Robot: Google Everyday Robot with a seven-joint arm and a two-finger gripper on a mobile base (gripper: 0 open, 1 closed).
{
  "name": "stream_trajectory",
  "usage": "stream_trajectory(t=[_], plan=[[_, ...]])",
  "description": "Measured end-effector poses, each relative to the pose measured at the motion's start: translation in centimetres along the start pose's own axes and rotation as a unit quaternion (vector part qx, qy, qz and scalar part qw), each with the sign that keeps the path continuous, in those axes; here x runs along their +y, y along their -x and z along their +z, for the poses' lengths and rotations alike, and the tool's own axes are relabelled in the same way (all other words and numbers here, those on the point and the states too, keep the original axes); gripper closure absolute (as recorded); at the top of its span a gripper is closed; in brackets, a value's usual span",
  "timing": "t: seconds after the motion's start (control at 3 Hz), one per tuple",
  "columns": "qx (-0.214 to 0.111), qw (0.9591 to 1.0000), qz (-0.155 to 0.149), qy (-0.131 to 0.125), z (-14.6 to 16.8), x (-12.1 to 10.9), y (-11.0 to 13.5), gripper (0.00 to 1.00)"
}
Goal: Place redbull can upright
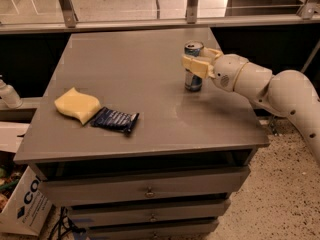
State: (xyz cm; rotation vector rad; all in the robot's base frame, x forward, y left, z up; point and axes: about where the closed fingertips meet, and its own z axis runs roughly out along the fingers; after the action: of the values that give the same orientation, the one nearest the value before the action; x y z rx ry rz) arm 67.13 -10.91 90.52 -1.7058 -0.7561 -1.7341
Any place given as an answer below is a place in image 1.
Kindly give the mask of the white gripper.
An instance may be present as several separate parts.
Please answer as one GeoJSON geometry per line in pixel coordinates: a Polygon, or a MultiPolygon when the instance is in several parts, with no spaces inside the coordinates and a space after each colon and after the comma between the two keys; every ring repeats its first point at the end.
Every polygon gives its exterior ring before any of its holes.
{"type": "Polygon", "coordinates": [[[236,54],[222,55],[223,52],[220,50],[204,47],[200,56],[183,55],[181,62],[185,69],[197,77],[201,79],[215,77],[213,83],[218,88],[232,92],[237,76],[249,60],[236,54]]]}

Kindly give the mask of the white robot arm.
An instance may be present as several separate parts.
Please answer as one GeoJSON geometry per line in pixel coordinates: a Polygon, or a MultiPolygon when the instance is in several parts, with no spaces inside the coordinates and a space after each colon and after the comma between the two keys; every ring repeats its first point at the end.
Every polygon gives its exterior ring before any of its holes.
{"type": "Polygon", "coordinates": [[[216,87],[236,92],[271,114],[287,118],[320,164],[320,97],[303,73],[285,70],[273,74],[242,56],[212,48],[203,48],[197,57],[184,55],[181,62],[194,75],[211,79],[216,87]]]}

